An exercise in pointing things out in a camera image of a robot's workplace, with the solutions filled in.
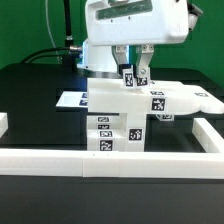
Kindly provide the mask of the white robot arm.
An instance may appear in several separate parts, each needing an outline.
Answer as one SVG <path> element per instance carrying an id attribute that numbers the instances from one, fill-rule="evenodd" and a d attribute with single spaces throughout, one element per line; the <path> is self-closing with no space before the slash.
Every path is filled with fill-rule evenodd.
<path id="1" fill-rule="evenodd" d="M 91 71 L 118 72 L 137 50 L 136 75 L 149 74 L 154 47 L 186 40 L 203 15 L 189 0 L 87 0 L 87 39 L 79 65 Z"/>

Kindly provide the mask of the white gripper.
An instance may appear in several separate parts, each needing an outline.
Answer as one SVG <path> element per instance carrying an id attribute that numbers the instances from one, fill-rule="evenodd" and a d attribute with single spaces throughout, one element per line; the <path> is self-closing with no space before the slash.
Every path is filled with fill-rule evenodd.
<path id="1" fill-rule="evenodd" d="M 189 32 L 187 0 L 87 0 L 85 18 L 90 42 L 113 46 L 119 75 L 131 68 L 127 45 L 140 45 L 137 78 L 149 76 L 153 44 L 182 43 Z"/>

